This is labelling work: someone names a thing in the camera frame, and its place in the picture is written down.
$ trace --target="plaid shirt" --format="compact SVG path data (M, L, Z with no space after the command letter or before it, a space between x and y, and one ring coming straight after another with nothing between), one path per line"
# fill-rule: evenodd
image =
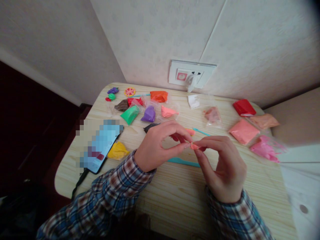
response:
M87 192L49 218L37 239L85 239L106 236L117 219L129 212L156 170L145 173L133 151L116 169L93 181ZM235 204L218 202L206 187L210 213L221 239L273 239L246 191Z

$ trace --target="purple clay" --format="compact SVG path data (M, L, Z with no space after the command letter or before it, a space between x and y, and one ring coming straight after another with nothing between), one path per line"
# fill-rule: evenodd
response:
M154 107L149 106L144 111L144 115L141 118L141 121L154 122L155 118L156 118L156 112L154 111Z
M119 92L119 89L116 88L116 87L113 87L113 88L111 88L111 89L108 91L108 94L110 94L110 93L115 94L115 93L117 93L117 92Z

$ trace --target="electrical outlet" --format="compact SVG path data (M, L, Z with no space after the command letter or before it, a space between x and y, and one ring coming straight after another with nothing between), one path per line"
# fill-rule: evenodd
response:
M217 65L172 60L169 71L169 83L188 86L187 79L195 74L199 76L196 88L203 88L212 76Z

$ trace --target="blue sculpting tool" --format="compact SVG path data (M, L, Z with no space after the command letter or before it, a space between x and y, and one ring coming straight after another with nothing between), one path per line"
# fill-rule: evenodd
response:
M132 97L141 97L141 96L143 96L143 95L145 95L145 96L150 96L150 94L142 94L142 95L134 95L134 96L132 96Z
M179 164L189 165L193 167L200 167L199 163L185 161L185 160L182 160L181 158L170 158L168 162L179 163Z
M207 133L204 133L204 132L200 131L200 130L197 129L197 128L193 128L193 130L195 130L196 132L201 132L201 133L203 133L204 135L211 136L211 135L209 135L209 134L207 134Z

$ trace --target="green ball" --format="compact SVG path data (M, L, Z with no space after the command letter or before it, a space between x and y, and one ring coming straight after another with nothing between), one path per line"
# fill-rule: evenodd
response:
M115 100L115 99L116 99L116 95L114 95L113 93L110 93L110 94L109 94L109 98L110 98L111 100Z

